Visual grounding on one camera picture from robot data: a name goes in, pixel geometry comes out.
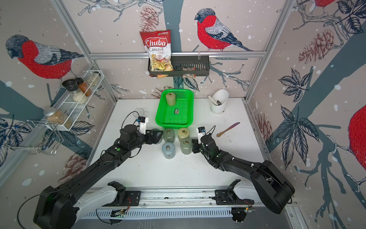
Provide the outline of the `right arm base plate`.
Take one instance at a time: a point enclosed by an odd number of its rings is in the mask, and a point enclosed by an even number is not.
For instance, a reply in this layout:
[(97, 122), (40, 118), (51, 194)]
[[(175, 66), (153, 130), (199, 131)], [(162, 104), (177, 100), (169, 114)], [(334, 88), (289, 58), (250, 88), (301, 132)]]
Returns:
[(227, 189), (216, 189), (211, 199), (216, 201), (216, 205), (253, 205), (251, 199), (239, 199), (233, 191)]

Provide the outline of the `green tea canister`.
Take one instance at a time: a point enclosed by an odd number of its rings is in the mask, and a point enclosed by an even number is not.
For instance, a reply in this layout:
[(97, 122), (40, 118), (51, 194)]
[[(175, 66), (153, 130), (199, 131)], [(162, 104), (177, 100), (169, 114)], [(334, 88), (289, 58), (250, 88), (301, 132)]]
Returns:
[(184, 138), (180, 143), (181, 152), (185, 155), (192, 153), (193, 143), (191, 138)]
[(171, 128), (167, 128), (164, 130), (163, 132), (163, 138), (164, 138), (164, 141), (167, 143), (167, 142), (170, 142), (170, 143), (173, 143), (175, 141), (175, 132), (173, 129)]

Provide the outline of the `blue-grey tea canister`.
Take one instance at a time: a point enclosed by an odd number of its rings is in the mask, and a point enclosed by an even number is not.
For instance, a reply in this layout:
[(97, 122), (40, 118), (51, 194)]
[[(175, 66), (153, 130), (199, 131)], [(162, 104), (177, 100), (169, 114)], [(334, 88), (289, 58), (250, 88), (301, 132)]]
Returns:
[(166, 159), (172, 159), (175, 157), (175, 145), (172, 142), (166, 142), (162, 146), (162, 152)]

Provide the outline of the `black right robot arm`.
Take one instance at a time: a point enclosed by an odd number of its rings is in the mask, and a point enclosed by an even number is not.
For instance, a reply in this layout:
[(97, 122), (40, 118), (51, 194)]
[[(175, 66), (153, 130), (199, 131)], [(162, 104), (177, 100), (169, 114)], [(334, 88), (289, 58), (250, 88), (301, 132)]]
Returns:
[(295, 193), (294, 186), (271, 161), (259, 163), (235, 157), (220, 150), (211, 134), (193, 139), (193, 153), (201, 153), (215, 169), (250, 180), (262, 203), (273, 213), (280, 214)]

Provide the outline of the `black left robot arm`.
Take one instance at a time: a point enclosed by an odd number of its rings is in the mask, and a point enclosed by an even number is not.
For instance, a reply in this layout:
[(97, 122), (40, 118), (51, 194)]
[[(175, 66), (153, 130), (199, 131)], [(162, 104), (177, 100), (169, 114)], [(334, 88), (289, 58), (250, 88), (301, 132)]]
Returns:
[(135, 125), (120, 130), (120, 137), (99, 159), (64, 184), (43, 190), (38, 200), (33, 221), (42, 229), (70, 229), (85, 215), (108, 204), (130, 207), (135, 198), (126, 195), (126, 188), (112, 181), (106, 187), (85, 195), (96, 182), (131, 157), (131, 152), (144, 144), (159, 143), (163, 132), (159, 129), (140, 133)]

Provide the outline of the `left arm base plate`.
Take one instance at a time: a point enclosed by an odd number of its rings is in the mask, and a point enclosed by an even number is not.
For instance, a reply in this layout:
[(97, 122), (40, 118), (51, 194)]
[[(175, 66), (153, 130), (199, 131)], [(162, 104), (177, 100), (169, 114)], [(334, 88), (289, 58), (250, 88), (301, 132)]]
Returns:
[(118, 191), (114, 206), (138, 206), (141, 197), (141, 191)]

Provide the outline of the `grey-blue tea canister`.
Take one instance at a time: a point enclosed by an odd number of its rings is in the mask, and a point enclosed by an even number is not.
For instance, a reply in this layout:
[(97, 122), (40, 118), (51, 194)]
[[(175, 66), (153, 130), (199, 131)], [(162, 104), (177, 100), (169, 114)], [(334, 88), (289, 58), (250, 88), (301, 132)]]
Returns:
[(160, 144), (162, 142), (162, 135), (163, 131), (159, 130), (158, 128), (152, 129), (152, 143)]

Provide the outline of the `beige tea canister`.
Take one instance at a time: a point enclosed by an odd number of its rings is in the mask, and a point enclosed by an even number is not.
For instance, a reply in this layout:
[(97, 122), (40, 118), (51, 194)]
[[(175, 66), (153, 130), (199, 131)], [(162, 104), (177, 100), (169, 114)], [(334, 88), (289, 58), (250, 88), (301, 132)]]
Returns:
[(175, 93), (169, 92), (166, 94), (166, 102), (169, 106), (175, 106), (176, 104), (176, 96)]
[(179, 142), (181, 142), (183, 139), (185, 138), (189, 138), (190, 137), (190, 132), (187, 128), (180, 128), (178, 130), (178, 140)]

